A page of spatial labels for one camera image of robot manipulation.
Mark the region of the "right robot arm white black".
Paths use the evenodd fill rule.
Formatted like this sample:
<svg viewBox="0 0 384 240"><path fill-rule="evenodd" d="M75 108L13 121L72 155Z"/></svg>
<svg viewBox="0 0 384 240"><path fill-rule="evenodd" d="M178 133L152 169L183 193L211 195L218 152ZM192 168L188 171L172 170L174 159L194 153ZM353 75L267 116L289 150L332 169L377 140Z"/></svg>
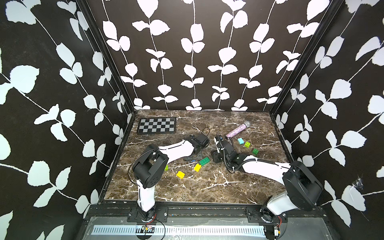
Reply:
<svg viewBox="0 0 384 240"><path fill-rule="evenodd" d="M259 175L282 184L285 191L270 197L261 207L265 222L290 210L312 211L324 187L314 174L299 161L270 162L255 156L238 153L232 143L215 137L216 150L211 151L214 161L223 162L230 173L244 172Z"/></svg>

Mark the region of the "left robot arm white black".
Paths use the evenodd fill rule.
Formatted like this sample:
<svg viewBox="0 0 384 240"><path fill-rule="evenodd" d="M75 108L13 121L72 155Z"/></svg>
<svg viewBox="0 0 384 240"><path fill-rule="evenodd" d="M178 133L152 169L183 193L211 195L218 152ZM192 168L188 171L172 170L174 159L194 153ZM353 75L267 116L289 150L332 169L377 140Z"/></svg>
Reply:
<svg viewBox="0 0 384 240"><path fill-rule="evenodd" d="M154 209L155 186L161 180L166 166L178 159L197 154L209 145L210 140L201 134L189 136L169 146L148 145L133 164L133 174L139 190L138 206L142 212Z"/></svg>

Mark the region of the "dark green long lego brick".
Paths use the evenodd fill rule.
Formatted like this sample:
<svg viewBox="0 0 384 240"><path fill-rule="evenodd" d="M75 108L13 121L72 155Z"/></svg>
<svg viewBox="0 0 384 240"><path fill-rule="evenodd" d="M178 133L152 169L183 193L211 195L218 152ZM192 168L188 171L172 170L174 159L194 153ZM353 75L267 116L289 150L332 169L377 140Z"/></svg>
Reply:
<svg viewBox="0 0 384 240"><path fill-rule="evenodd" d="M209 162L210 162L210 159L208 157L205 157L204 159L199 161L199 164L201 166L204 166L204 165L208 164Z"/></svg>

